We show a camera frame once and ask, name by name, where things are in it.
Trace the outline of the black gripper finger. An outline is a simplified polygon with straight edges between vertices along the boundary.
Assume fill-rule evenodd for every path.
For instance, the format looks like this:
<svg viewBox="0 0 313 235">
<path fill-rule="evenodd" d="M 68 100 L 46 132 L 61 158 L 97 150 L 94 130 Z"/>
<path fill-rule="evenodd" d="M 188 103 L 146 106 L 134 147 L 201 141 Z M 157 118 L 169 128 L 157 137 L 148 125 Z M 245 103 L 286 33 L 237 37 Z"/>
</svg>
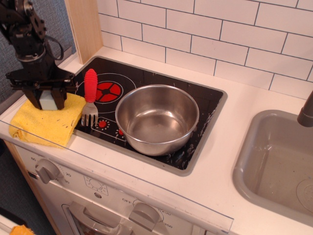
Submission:
<svg viewBox="0 0 313 235">
<path fill-rule="evenodd" d="M 51 95 L 58 110 L 64 109 L 67 92 L 64 88 L 55 88 L 51 90 Z"/>
<path fill-rule="evenodd" d="M 32 89 L 22 89 L 22 91 L 35 108 L 39 110 L 42 109 L 42 106 L 40 103 L 42 91 L 32 90 Z"/>
</svg>

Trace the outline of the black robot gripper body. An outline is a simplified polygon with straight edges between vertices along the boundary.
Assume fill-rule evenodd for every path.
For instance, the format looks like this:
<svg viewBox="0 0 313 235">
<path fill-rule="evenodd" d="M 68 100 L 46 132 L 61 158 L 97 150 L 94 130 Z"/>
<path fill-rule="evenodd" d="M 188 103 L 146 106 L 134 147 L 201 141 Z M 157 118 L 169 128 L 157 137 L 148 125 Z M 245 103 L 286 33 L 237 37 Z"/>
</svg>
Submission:
<svg viewBox="0 0 313 235">
<path fill-rule="evenodd" d="M 75 75 L 59 68 L 50 54 L 46 52 L 30 55 L 16 53 L 15 56 L 22 64 L 22 69 L 8 72 L 5 75 L 10 80 L 14 90 L 23 88 L 40 91 L 57 88 L 70 92 L 77 90 Z"/>
</svg>

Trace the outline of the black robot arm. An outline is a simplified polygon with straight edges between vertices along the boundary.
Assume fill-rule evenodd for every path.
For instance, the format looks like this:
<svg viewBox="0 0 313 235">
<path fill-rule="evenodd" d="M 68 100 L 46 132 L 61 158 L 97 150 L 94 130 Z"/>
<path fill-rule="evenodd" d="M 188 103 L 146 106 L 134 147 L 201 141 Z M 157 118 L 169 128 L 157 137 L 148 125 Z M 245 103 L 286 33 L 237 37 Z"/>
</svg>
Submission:
<svg viewBox="0 0 313 235">
<path fill-rule="evenodd" d="M 75 75 L 56 65 L 64 57 L 64 49 L 55 57 L 47 36 L 44 20 L 36 14 L 29 0 L 0 2 L 0 31 L 13 46 L 22 69 L 6 74 L 14 90 L 21 90 L 33 106 L 40 110 L 61 110 L 68 91 L 76 91 Z"/>
</svg>

